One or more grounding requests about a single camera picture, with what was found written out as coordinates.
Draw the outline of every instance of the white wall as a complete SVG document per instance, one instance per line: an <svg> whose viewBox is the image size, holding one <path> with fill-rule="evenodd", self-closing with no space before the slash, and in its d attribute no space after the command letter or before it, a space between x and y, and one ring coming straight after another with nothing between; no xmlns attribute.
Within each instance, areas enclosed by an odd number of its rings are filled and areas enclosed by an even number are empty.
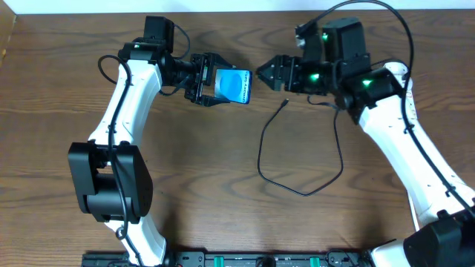
<svg viewBox="0 0 475 267"><path fill-rule="evenodd" d="M16 14L326 10L343 0L4 0ZM471 9L475 0L385 0L396 9ZM350 4L346 9L381 9Z"/></svg>

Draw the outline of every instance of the white background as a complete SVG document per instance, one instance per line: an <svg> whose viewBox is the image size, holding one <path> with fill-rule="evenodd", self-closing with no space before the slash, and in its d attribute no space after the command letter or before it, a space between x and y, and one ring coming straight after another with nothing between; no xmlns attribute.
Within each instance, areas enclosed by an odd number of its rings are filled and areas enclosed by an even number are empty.
<svg viewBox="0 0 475 267"><path fill-rule="evenodd" d="M4 0L16 14L326 10L343 0ZM396 9L471 9L475 0L385 0ZM381 9L350 4L344 9Z"/></svg>

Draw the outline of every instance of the wooden table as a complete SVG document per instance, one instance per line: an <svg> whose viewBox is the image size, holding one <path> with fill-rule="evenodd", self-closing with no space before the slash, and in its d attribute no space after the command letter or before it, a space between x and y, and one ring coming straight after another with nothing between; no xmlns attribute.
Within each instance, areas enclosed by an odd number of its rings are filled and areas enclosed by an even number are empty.
<svg viewBox="0 0 475 267"><path fill-rule="evenodd" d="M301 55L293 27L317 12L169 13L192 53L213 51L255 70L275 54ZM420 121L453 169L475 186L475 12L403 11L416 42L413 70ZM386 11L358 16L373 61L407 60L402 27ZM114 86L96 69L143 33L145 14L20 16L0 69L0 264L77 266L86 251L120 251L112 231L79 210L67 153L98 125ZM186 40L177 33L176 54ZM117 65L105 64L117 76ZM210 251L369 248L413 232L407 195L381 151L343 113L345 169L330 187L298 197L257 174L259 137L269 126L268 177L309 191L338 172L333 111L255 80L251 103L202 108L157 97L141 147L154 180L151 208L172 245ZM331 101L331 97L315 101Z"/></svg>

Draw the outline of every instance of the green light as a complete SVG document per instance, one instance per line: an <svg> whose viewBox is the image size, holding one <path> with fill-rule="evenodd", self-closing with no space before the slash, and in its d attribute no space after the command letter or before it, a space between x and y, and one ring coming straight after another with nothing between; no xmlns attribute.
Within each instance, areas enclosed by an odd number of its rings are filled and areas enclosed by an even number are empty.
<svg viewBox="0 0 475 267"><path fill-rule="evenodd" d="M363 80L363 85L364 86L369 86L372 81L373 80Z"/></svg>
<svg viewBox="0 0 475 267"><path fill-rule="evenodd" d="M320 78L320 74L318 73L310 75L310 79L312 80L312 82L315 82L316 80L318 80L318 78Z"/></svg>

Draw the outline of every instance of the wooden tabletop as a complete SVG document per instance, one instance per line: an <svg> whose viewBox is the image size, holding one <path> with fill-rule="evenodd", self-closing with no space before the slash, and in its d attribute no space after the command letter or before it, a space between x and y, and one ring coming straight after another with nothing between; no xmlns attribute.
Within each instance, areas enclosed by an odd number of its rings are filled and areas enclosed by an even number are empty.
<svg viewBox="0 0 475 267"><path fill-rule="evenodd" d="M301 55L293 28L319 12L169 13L192 53L217 52L255 70L276 54ZM104 54L143 34L146 14L20 16L0 69L0 264L77 266L86 251L121 251L114 233L79 210L67 154L98 125L114 86L96 68ZM475 186L475 11L402 11L416 46L419 120L452 168ZM407 61L407 39L387 11L358 16L374 62ZM175 50L186 40L176 33ZM117 77L117 64L105 63ZM172 245L209 251L370 248L413 232L407 195L381 151L346 113L338 118L344 173L312 197L265 183L257 173L310 191L339 171L333 111L255 79L249 105L202 108L182 93L158 96L141 152L154 181L154 221ZM316 97L315 101L332 101Z"/></svg>

